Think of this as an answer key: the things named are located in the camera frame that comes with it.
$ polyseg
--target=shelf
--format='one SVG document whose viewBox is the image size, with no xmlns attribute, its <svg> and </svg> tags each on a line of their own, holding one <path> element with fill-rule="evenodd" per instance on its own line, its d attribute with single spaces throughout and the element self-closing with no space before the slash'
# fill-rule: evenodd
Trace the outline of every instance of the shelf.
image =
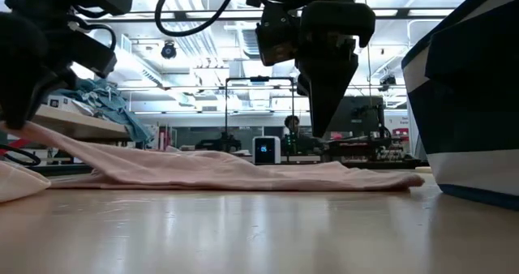
<svg viewBox="0 0 519 274">
<path fill-rule="evenodd" d="M 128 140 L 124 125 L 42 105 L 32 120 L 73 139 Z"/>
</svg>

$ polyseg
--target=ceiling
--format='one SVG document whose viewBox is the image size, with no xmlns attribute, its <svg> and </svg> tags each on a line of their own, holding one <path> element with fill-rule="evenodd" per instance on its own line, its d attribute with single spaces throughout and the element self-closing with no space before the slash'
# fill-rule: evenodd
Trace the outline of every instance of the ceiling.
<svg viewBox="0 0 519 274">
<path fill-rule="evenodd" d="M 464 0 L 357 0 L 374 8 L 398 8 L 398 7 L 427 7 L 427 8 L 455 8 Z M 149 12 L 155 9 L 157 0 L 134 0 L 132 12 Z M 167 0 L 165 10 L 169 11 L 214 11 L 223 0 Z M 232 0 L 228 10 L 250 9 L 245 5 L 245 0 Z M 210 28 L 194 36 L 174 38 L 178 56 L 175 59 L 166 60 L 161 57 L 161 49 L 164 42 L 172 40 L 161 34 L 154 23 L 126 22 L 109 23 L 111 28 L 119 35 L 124 35 L 131 40 L 132 53 L 142 59 L 148 66 L 164 77 L 171 86 L 215 86 L 222 85 L 230 76 L 294 76 L 297 70 L 292 62 L 284 62 L 275 67 L 264 67 L 255 59 L 257 44 L 255 42 L 255 23 L 250 20 L 216 21 Z M 381 19 L 376 21 L 375 34 L 368 48 L 357 48 L 359 55 L 359 67 L 352 79 L 347 94 L 380 94 L 392 102 L 405 100 L 405 89 L 397 87 L 388 92 L 379 92 L 378 88 L 366 88 L 369 81 L 379 84 L 380 78 L 393 74 L 397 78 L 397 84 L 402 85 L 403 77 L 400 68 L 402 57 L 420 38 L 427 34 L 439 23 L 438 19 Z M 188 29 L 200 23 L 183 22 L 166 24 L 170 29 Z M 219 91 L 211 90 L 200 93 L 182 92 L 189 96 L 195 108 L 189 106 L 186 109 L 201 109 L 205 105 L 221 106 L 223 96 Z M 279 109 L 291 109 L 291 100 L 273 100 L 282 94 L 279 90 L 267 91 L 235 91 L 232 95 L 237 102 L 236 106 L 244 109 L 264 108 L 265 98 L 269 102 L 269 109 L 274 105 Z M 150 90 L 147 92 L 133 92 L 133 101 L 157 101 L 164 103 L 159 110 L 184 109 L 184 106 L 168 104 L 168 101 L 178 101 L 178 93 Z M 301 109 L 307 109 L 303 104 L 304 99 L 298 100 Z M 275 102 L 286 102 L 285 105 Z"/>
</svg>

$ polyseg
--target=white stripe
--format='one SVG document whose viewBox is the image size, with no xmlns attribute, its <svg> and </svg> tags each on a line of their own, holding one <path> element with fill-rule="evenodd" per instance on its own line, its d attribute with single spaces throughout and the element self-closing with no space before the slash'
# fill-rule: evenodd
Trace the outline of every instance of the white stripe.
<svg viewBox="0 0 519 274">
<path fill-rule="evenodd" d="M 477 9 L 472 11 L 469 15 L 467 15 L 461 21 L 473 18 L 477 15 L 481 15 L 487 11 L 490 11 L 498 6 L 502 6 L 505 3 L 511 2 L 514 0 L 487 0 Z M 405 86 L 407 87 L 407 92 L 412 92 L 415 88 L 421 86 L 426 83 L 429 79 L 424 76 L 425 73 L 425 64 L 427 62 L 427 55 L 429 53 L 429 47 L 425 48 L 418 54 L 411 62 L 407 64 L 404 69 L 404 80 Z"/>
<path fill-rule="evenodd" d="M 519 149 L 428 155 L 440 185 L 459 185 L 519 195 Z"/>
</svg>

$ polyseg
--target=folded cloth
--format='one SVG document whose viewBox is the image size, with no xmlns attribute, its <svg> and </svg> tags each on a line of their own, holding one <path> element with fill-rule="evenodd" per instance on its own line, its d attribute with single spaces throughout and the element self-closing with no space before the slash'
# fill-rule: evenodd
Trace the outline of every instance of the folded cloth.
<svg viewBox="0 0 519 274">
<path fill-rule="evenodd" d="M 0 161 L 0 203 L 36 194 L 50 181 L 21 165 Z"/>
<path fill-rule="evenodd" d="M 223 152 L 150 152 L 85 143 L 27 123 L 13 135 L 59 148 L 91 165 L 85 178 L 53 188 L 184 189 L 240 191 L 386 191 L 421 186 L 415 173 L 376 173 L 340 163 L 255 166 Z"/>
</svg>

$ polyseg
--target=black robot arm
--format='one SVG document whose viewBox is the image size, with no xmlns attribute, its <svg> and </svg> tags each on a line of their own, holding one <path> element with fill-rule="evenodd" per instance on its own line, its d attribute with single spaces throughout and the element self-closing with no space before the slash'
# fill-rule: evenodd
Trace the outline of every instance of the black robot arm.
<svg viewBox="0 0 519 274">
<path fill-rule="evenodd" d="M 230 0 L 199 27 L 185 32 L 167 30 L 161 22 L 165 0 L 155 11 L 157 27 L 168 36 L 189 36 L 215 22 Z M 76 13 L 90 18 L 123 15 L 132 0 L 6 0 L 12 13 L 0 14 L 0 120 L 13 129 L 32 119 L 43 98 L 56 88 L 75 88 L 70 69 L 77 62 L 105 78 L 114 69 L 115 34 L 109 27 L 87 24 Z M 265 66 L 295 59 L 301 71 L 298 93 L 308 96 L 314 136 L 326 131 L 358 66 L 355 39 L 367 45 L 375 30 L 375 14 L 354 0 L 247 0 L 264 5 L 256 29 Z M 100 7 L 92 12 L 85 8 Z M 302 7 L 301 16 L 297 9 Z M 110 47 L 84 33 L 110 32 Z"/>
</svg>

